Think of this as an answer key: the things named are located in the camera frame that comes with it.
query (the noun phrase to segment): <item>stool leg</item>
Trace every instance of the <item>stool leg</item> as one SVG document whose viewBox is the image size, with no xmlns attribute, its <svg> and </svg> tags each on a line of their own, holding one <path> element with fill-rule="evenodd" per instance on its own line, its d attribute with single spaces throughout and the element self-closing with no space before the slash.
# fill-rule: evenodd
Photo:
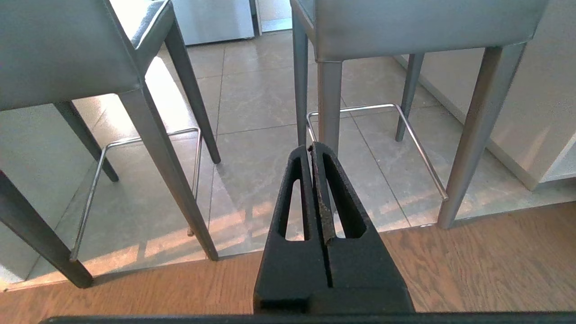
<svg viewBox="0 0 576 324">
<path fill-rule="evenodd" d="M 296 15 L 292 15 L 292 46 L 294 50 L 294 93 L 296 95 L 296 128 L 298 145 L 306 145 L 306 113 L 308 112 L 308 37 Z"/>
<path fill-rule="evenodd" d="M 204 106 L 204 101 L 202 100 L 202 94 L 200 93 L 198 82 L 196 81 L 196 76 L 194 75 L 194 69 L 192 68 L 190 57 L 188 56 L 188 52 L 184 46 L 178 23 L 175 20 L 170 31 L 168 31 L 168 35 L 164 42 L 166 43 L 166 48 L 170 53 L 172 62 L 174 62 L 176 73 L 178 73 L 178 78 L 180 78 L 180 81 L 182 82 L 184 93 L 186 93 L 186 97 L 188 98 L 188 102 L 192 108 L 192 113 L 198 123 L 198 128 L 200 128 L 200 131 L 202 132 L 202 138 L 204 139 L 204 143 L 206 143 L 208 152 L 210 152 L 210 157 L 214 163 L 218 164 L 221 161 L 220 153 L 218 152 L 218 147 L 216 147 L 216 140 L 212 133 L 210 120 L 206 113 L 206 108 Z"/>
<path fill-rule="evenodd" d="M 70 262 L 68 247 L 2 171 L 0 171 L 0 222 L 36 250 L 76 287 L 88 288 L 92 285 L 92 275 L 80 261 Z"/>
<path fill-rule="evenodd" d="M 338 155 L 342 62 L 318 62 L 318 133 Z"/>
<path fill-rule="evenodd" d="M 438 225 L 450 228 L 484 152 L 526 44 L 487 47 L 448 179 Z"/>
<path fill-rule="evenodd" d="M 92 132 L 82 119 L 82 116 L 80 116 L 80 113 L 72 101 L 61 101 L 54 103 L 54 106 L 56 106 L 58 112 L 60 112 L 62 117 L 64 117 L 64 120 L 68 123 L 72 131 L 76 133 L 76 136 L 80 139 L 82 144 L 84 144 L 92 157 L 94 157 L 96 161 L 99 161 L 100 155 L 102 155 L 100 145 L 96 142 L 94 135 L 92 135 Z M 116 171 L 114 171 L 108 159 L 104 160 L 102 169 L 104 169 L 104 172 L 112 182 L 118 181 L 118 174 L 116 174 Z"/>
<path fill-rule="evenodd" d="M 420 69 L 422 68 L 423 61 L 424 53 L 410 54 L 408 58 L 406 82 L 404 83 L 404 93 L 402 93 L 402 103 L 400 104 L 400 108 L 402 108 L 402 112 L 406 118 L 408 118 L 410 108 L 412 108 L 412 101 L 416 93 L 416 86 L 418 85 L 418 77 L 420 77 Z M 396 126 L 397 142 L 402 141 L 402 138 L 404 138 L 404 130 L 406 130 L 406 125 L 404 125 L 402 118 L 398 117 L 398 126 Z"/>
<path fill-rule="evenodd" d="M 204 252 L 211 260 L 217 260 L 218 252 L 148 87 L 144 85 L 142 89 L 119 93 L 118 96 Z"/>
</svg>

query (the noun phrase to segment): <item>black clamp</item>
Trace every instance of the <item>black clamp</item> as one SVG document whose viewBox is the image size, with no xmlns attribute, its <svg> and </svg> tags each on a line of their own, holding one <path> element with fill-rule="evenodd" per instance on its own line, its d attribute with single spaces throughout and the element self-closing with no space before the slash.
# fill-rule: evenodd
<svg viewBox="0 0 576 324">
<path fill-rule="evenodd" d="M 255 313 L 414 313 L 408 289 L 334 152 L 293 150 L 254 290 Z M 287 241 L 293 183 L 300 180 L 304 241 Z M 331 191 L 346 238 L 336 237 Z"/>
</svg>

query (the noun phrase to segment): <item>refrigerator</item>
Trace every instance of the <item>refrigerator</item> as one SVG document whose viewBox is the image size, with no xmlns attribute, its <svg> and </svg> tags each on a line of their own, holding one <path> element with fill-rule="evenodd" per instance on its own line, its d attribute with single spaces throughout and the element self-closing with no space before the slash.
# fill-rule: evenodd
<svg viewBox="0 0 576 324">
<path fill-rule="evenodd" d="M 172 0 L 184 44 L 254 37 L 250 0 Z"/>
</svg>

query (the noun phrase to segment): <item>bar stool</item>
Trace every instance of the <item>bar stool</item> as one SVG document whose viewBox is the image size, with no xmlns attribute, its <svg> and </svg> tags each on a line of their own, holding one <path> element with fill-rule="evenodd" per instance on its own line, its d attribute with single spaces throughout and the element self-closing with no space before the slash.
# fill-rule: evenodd
<svg viewBox="0 0 576 324">
<path fill-rule="evenodd" d="M 438 225 L 449 228 L 486 147 L 526 43 L 532 39 L 547 0 L 290 0 L 298 144 L 312 140 L 338 153 L 340 113 L 396 108 L 396 140 L 405 127 L 440 195 Z M 318 68 L 318 111 L 306 113 L 308 39 Z M 484 47 L 484 57 L 448 179 L 442 185 L 408 122 L 426 52 Z M 340 109 L 342 62 L 347 59 L 409 54 L 401 105 Z M 309 122 L 319 116 L 316 138 Z"/>
<path fill-rule="evenodd" d="M 142 141 L 206 255 L 216 260 L 218 252 L 192 192 L 197 188 L 201 140 L 214 163 L 220 163 L 220 155 L 171 1 L 119 0 L 113 7 L 109 0 L 6 0 L 0 2 L 0 30 L 0 111 L 55 103 L 92 155 L 100 158 L 91 193 L 101 169 L 118 180 L 106 151 Z M 174 133 L 198 132 L 192 188 L 145 81 L 162 43 L 198 123 Z M 118 94 L 140 137 L 111 143 L 101 152 L 71 100 L 106 93 Z M 0 221 L 81 288 L 92 284 L 77 259 L 91 199 L 70 251 L 0 170 Z"/>
</svg>

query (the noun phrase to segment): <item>hardwood plank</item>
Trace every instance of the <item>hardwood plank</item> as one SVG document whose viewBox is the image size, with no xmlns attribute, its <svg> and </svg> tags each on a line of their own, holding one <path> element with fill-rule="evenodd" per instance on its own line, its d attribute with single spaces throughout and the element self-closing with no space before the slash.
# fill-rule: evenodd
<svg viewBox="0 0 576 324">
<path fill-rule="evenodd" d="M 381 234 L 417 311 L 576 310 L 576 203 Z M 246 314 L 262 253 L 0 293 L 0 323 L 56 315 Z"/>
</svg>

